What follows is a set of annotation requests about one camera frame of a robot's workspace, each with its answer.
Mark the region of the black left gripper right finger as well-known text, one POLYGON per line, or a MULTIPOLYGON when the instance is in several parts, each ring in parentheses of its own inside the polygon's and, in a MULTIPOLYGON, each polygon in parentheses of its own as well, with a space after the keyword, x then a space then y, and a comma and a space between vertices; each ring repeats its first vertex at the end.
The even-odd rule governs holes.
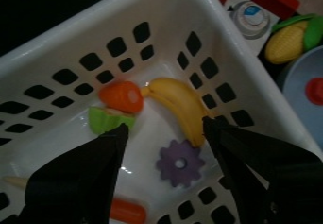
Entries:
POLYGON ((241 224, 323 224, 323 161, 279 139, 202 119, 241 224))

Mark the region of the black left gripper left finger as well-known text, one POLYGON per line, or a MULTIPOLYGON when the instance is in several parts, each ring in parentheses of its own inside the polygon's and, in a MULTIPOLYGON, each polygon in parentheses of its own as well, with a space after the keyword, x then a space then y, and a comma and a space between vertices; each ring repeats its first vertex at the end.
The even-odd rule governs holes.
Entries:
POLYGON ((18 224, 108 224, 126 139, 120 125, 36 170, 18 224))

